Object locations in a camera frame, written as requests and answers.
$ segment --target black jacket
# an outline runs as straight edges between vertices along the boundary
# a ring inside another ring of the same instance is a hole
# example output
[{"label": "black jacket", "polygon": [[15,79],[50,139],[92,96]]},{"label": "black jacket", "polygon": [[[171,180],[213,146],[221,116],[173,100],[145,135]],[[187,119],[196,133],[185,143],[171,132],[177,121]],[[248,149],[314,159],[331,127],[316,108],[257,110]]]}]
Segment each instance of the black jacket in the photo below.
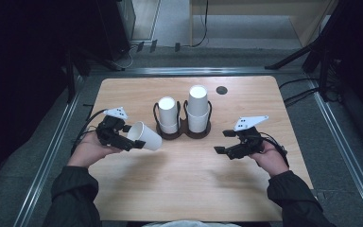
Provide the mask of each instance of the black jacket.
[{"label": "black jacket", "polygon": [[[101,226],[94,199],[98,181],[84,167],[66,166],[51,189],[52,205],[43,226]],[[269,180],[268,197],[282,207],[285,227],[335,226],[305,182],[292,171]]]}]

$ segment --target table top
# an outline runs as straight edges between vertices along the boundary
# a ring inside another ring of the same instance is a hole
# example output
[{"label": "table top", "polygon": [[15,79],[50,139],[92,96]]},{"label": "table top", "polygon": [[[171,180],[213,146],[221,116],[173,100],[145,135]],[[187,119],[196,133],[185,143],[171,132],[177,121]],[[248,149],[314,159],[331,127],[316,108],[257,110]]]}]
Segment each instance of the table top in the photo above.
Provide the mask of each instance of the table top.
[{"label": "table top", "polygon": [[[256,129],[285,147],[290,169],[313,188],[274,77],[105,79],[93,114],[123,107],[129,116],[127,125],[143,121],[155,130],[154,104],[172,96],[182,105],[196,84],[208,89],[213,106],[206,137],[182,134],[163,140],[157,151],[134,148],[90,166],[99,181],[95,205],[102,220],[281,220],[281,209],[267,197],[268,174],[249,157],[230,160],[214,150],[239,143],[237,137],[224,137],[222,132],[232,130],[241,116],[268,115]],[[227,94],[218,94],[219,86],[226,87]],[[103,117],[99,115],[91,126]]]}]

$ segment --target hand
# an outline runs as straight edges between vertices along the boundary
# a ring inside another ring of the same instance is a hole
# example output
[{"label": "hand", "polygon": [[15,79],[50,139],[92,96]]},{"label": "hand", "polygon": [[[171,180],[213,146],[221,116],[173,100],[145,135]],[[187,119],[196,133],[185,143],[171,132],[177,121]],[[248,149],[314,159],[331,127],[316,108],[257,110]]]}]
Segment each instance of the hand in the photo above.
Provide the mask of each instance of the hand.
[{"label": "hand", "polygon": [[260,167],[262,167],[270,177],[274,177],[278,174],[288,171],[288,166],[285,164],[285,160],[282,155],[276,150],[276,148],[267,141],[262,143],[263,152],[253,153],[250,156],[255,160]]},{"label": "hand", "polygon": [[89,167],[108,154],[120,153],[121,151],[122,149],[119,148],[101,145],[96,133],[88,132],[76,147],[67,165]]}]

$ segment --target white paper cup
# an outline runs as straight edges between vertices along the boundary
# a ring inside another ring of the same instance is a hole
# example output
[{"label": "white paper cup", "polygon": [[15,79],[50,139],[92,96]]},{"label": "white paper cup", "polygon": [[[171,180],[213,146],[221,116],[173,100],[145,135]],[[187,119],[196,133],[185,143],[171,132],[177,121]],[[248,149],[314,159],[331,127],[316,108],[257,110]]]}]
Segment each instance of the white paper cup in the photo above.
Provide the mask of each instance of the white paper cup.
[{"label": "white paper cup", "polygon": [[127,137],[132,141],[141,140],[146,142],[143,148],[150,150],[157,150],[162,145],[162,137],[141,121],[131,126]]},{"label": "white paper cup", "polygon": [[173,126],[177,123],[178,108],[175,99],[170,96],[161,98],[158,102],[159,121],[164,126]]},{"label": "white paper cup", "polygon": [[159,122],[159,126],[161,127],[161,130],[166,134],[173,134],[176,131],[178,131],[178,124],[174,124],[172,126],[166,126],[163,125],[161,122]]},{"label": "white paper cup", "polygon": [[200,133],[205,131],[208,123],[209,110],[205,115],[202,116],[191,115],[188,111],[187,114],[188,114],[188,129],[190,131],[195,133]]},{"label": "white paper cup", "polygon": [[194,116],[203,116],[208,112],[208,91],[202,85],[190,88],[187,111]]}]

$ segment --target person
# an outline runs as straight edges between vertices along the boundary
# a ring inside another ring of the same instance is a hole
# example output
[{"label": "person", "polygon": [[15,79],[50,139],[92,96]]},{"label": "person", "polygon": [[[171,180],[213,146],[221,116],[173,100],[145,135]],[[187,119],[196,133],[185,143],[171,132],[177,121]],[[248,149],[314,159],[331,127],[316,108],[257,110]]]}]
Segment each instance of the person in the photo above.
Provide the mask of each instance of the person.
[{"label": "person", "polygon": [[[101,226],[94,205],[98,181],[89,174],[88,167],[107,155],[121,151],[119,148],[102,146],[95,132],[87,133],[52,184],[52,204],[43,226]],[[335,226],[323,215],[320,204],[306,183],[289,170],[281,154],[271,143],[264,141],[263,152],[254,153],[250,157],[270,176],[268,198],[282,207],[284,226]],[[188,223],[192,226],[208,226],[188,220],[183,225],[180,222],[172,225],[170,222],[153,223],[150,226],[186,226]]]}]

